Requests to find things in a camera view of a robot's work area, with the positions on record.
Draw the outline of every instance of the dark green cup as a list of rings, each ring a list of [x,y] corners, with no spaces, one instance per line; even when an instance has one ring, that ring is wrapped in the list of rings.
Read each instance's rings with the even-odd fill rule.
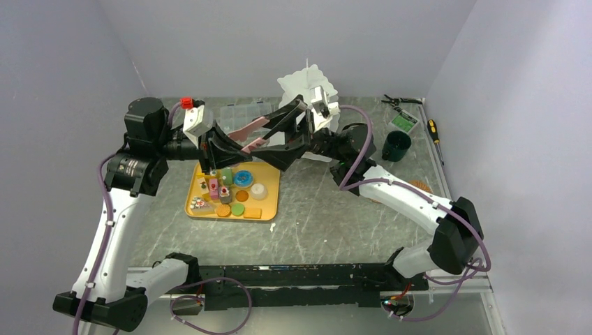
[[[411,137],[402,131],[391,131],[387,135],[383,146],[383,159],[390,162],[398,162],[403,159],[405,153],[411,147]]]

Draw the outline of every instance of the gray wall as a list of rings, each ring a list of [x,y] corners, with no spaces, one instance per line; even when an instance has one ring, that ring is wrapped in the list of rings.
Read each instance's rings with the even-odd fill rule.
[[[90,249],[95,168],[143,95],[95,1],[0,2],[0,334],[65,334],[52,311]]]
[[[342,96],[425,96],[475,0],[100,0],[155,96],[280,96],[318,64]]]
[[[430,89],[509,334],[592,327],[590,1],[479,0]]]

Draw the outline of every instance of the robotic arm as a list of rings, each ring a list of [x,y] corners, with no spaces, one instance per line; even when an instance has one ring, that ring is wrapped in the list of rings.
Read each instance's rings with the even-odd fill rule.
[[[230,134],[221,130],[202,101],[183,102],[186,114],[182,128],[171,128],[167,121],[169,112],[159,99],[133,101],[125,116],[126,145],[107,163],[104,184],[112,207],[103,203],[84,268],[72,290],[56,296],[54,310],[131,332],[158,297],[179,285],[201,280],[198,259],[178,253],[168,255],[160,265],[143,274],[126,275],[142,214],[168,171],[167,160],[199,160],[202,170],[209,172],[251,161],[253,157],[283,171],[308,151],[333,158],[338,163],[330,172],[336,183],[346,185],[342,189],[399,211],[433,236],[393,253],[385,265],[389,280],[406,282],[407,278],[432,269],[462,273],[478,247],[474,232],[483,238],[473,204],[464,198],[453,202],[436,197],[391,175],[370,159],[376,147],[371,142],[369,126],[350,124],[340,133],[329,131],[326,126],[339,113],[339,105],[329,103],[321,87],[311,93],[312,107],[297,96],[279,110]],[[302,114],[304,117],[296,122]],[[234,141],[246,139],[246,135],[260,127],[269,132],[246,146]],[[278,132],[286,134],[286,143],[265,146]]]

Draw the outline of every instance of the screwdriver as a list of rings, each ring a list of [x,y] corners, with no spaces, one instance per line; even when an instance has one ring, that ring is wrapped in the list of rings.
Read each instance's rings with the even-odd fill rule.
[[[440,163],[444,166],[444,158],[442,158],[442,151],[440,150],[440,138],[438,137],[438,127],[436,126],[436,122],[430,119],[427,125],[427,132],[429,133],[429,137],[431,140],[434,141],[436,145],[436,152],[438,153],[438,157],[440,158]]]

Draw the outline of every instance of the gray marble table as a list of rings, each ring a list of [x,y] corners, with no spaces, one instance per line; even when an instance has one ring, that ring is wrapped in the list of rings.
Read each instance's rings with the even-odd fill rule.
[[[163,100],[167,107],[178,101]],[[275,110],[280,101],[279,98],[203,100],[214,113],[228,104],[256,101],[269,102]],[[403,180],[423,181],[434,194],[444,194],[423,125],[410,134],[413,144],[403,160],[385,162],[380,158],[380,148],[390,131],[386,123],[396,112],[381,103],[380,98],[340,98],[339,102],[359,106],[370,114],[377,147],[372,158],[378,164]],[[401,107],[416,117],[420,115],[417,105]],[[344,110],[339,124],[361,121],[356,112]],[[418,225],[396,211],[339,191],[329,166],[330,163],[300,159],[282,172],[278,213],[273,220],[260,222],[189,218],[184,203],[195,162],[170,162],[169,172],[142,224],[131,266],[150,266],[175,251],[194,255],[201,265],[384,262],[398,247],[412,246],[427,238]],[[269,230],[272,223],[275,223],[273,232]]]

